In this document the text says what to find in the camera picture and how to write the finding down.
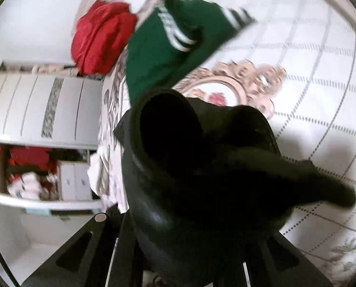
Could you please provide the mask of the green striped folded garment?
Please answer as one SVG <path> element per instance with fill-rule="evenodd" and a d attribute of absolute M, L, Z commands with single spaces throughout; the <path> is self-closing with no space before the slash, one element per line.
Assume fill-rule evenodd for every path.
<path fill-rule="evenodd" d="M 244 8 L 204 0 L 158 1 L 127 46 L 130 103 L 150 89 L 172 88 L 252 22 Z"/>

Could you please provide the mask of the red quilted duvet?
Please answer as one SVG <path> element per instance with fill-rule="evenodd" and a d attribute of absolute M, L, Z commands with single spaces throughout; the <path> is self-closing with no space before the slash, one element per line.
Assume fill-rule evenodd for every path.
<path fill-rule="evenodd" d="M 71 46 L 82 75 L 106 75 L 134 33 L 137 23 L 129 4 L 97 0 L 79 18 Z"/>

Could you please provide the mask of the black leather jacket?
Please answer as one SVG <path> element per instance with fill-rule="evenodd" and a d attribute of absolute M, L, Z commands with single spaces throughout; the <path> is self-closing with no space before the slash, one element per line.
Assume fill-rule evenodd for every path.
<path fill-rule="evenodd" d="M 204 286 L 241 265 L 297 206 L 356 204 L 354 188 L 311 161 L 284 159 L 267 119 L 251 106 L 153 89 L 114 134 L 138 242 L 173 286 Z"/>

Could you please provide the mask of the white folded knit sweater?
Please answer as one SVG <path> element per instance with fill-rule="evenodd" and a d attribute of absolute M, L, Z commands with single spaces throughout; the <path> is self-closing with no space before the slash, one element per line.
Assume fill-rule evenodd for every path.
<path fill-rule="evenodd" d="M 92 192 L 99 196 L 105 210 L 116 205 L 118 200 L 109 172 L 110 163 L 107 147 L 99 146 L 96 153 L 90 155 L 89 164 L 87 175 Z"/>

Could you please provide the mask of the white sliding wardrobe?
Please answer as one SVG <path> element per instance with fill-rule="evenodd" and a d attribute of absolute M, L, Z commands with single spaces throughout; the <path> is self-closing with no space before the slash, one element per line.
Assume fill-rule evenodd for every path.
<path fill-rule="evenodd" d="M 0 143 L 95 150 L 102 89 L 87 78 L 0 71 Z"/>

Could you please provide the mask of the white drawer unit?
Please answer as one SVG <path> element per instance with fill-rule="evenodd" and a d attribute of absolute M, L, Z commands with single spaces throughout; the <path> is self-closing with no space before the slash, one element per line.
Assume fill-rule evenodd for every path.
<path fill-rule="evenodd" d="M 62 201 L 92 201 L 87 171 L 88 163 L 60 161 L 57 166 L 57 189 Z"/>

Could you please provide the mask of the red hanging clothes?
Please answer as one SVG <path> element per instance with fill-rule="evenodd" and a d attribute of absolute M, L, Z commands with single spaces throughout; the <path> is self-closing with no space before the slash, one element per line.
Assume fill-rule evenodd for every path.
<path fill-rule="evenodd" d="M 0 179 L 12 182 L 19 175 L 35 172 L 45 176 L 57 172 L 57 159 L 51 148 L 0 143 Z"/>

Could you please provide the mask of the white floral quilted mat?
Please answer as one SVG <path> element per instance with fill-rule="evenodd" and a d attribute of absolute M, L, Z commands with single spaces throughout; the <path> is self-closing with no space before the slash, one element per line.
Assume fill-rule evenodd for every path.
<path fill-rule="evenodd" d="M 147 6 L 137 28 L 158 1 Z M 309 160 L 356 192 L 356 24 L 349 14 L 333 0 L 204 1 L 244 8 L 254 22 L 172 88 L 153 89 L 172 89 L 216 106 L 257 109 L 284 159 Z M 110 148 L 118 208 L 131 219 L 123 146 L 114 134 L 133 105 L 127 45 L 103 97 L 101 133 Z M 356 286 L 356 204 L 343 208 L 319 201 L 295 207 L 254 255 L 208 284 L 226 280 L 238 286 L 245 275 L 251 286 Z"/>

